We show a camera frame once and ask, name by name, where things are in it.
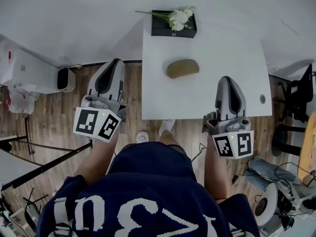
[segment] blue jeans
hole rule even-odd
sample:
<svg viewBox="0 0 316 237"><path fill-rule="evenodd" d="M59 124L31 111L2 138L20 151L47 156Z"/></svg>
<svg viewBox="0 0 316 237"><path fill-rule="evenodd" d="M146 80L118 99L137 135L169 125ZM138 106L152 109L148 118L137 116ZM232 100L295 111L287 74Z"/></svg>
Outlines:
<svg viewBox="0 0 316 237"><path fill-rule="evenodd" d="M261 158L255 158L250 163L249 169L245 171L245 178L261 191L264 191L270 183L279 180L279 178L285 179L288 182L294 182L296 180L296 176L291 172L268 163Z"/></svg>

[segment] white flower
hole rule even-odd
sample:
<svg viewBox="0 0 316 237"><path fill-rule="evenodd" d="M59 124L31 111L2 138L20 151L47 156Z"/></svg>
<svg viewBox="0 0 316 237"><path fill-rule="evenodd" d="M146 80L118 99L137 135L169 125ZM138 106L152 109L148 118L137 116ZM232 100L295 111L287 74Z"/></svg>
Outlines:
<svg viewBox="0 0 316 237"><path fill-rule="evenodd" d="M188 21L188 16L181 10L175 10L170 14L170 21L173 21L175 25L185 24Z"/></svg>
<svg viewBox="0 0 316 237"><path fill-rule="evenodd" d="M191 17L193 15L193 11L195 10L196 8L194 6L186 6L184 9L183 9L183 13L185 13L188 17Z"/></svg>
<svg viewBox="0 0 316 237"><path fill-rule="evenodd" d="M180 31L180 30L182 30L184 28L184 24L176 24L176 25L174 25L174 26L172 26L172 30L173 31Z"/></svg>

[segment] green stem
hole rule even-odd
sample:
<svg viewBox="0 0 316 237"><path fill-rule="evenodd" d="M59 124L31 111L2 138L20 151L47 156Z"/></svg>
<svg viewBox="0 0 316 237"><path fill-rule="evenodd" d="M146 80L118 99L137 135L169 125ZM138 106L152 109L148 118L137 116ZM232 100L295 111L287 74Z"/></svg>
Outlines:
<svg viewBox="0 0 316 237"><path fill-rule="evenodd" d="M146 14L153 14L152 12L145 12L145 11L139 11L139 10L136 10L135 12L146 13ZM169 15L170 13L171 13L171 12L159 13L159 14L167 14L167 15Z"/></svg>
<svg viewBox="0 0 316 237"><path fill-rule="evenodd" d="M144 12L144 11L135 11L135 12L140 12L140 13L145 13L145 14L150 14L156 17L160 17L165 19L167 22L169 22L169 15L170 13L168 13L168 15L163 15L162 13L152 13L152 12Z"/></svg>

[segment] white sneaker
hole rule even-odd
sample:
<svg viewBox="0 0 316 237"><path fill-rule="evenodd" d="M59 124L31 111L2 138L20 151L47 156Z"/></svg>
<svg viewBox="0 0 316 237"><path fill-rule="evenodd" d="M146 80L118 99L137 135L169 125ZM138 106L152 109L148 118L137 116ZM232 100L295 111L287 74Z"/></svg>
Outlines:
<svg viewBox="0 0 316 237"><path fill-rule="evenodd" d="M136 143L144 143L149 142L149 135L148 132L141 131L136 135Z"/></svg>
<svg viewBox="0 0 316 237"><path fill-rule="evenodd" d="M164 121L162 121L161 127L160 127L159 132L158 132L159 136L162 135L163 131L167 130L170 132L175 121L176 121L175 119L165 119Z"/></svg>

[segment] black chair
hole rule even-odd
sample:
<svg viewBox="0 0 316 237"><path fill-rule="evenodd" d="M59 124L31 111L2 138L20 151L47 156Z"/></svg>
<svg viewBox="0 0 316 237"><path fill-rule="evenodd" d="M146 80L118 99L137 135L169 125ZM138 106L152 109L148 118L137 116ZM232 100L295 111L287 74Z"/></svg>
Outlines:
<svg viewBox="0 0 316 237"><path fill-rule="evenodd" d="M274 102L283 103L285 105L284 112L279 121L284 121L286 115L290 117L292 114L296 120L300 120L302 123L308 121L308 115L306 114L307 103L312 101L314 96L313 91L313 76L315 72L312 71L312 65L310 64L306 69L303 77L300 80L292 81L288 84L286 90L282 82L282 91L284 93L284 100L273 99ZM292 93L292 88L297 87L297 90Z"/></svg>

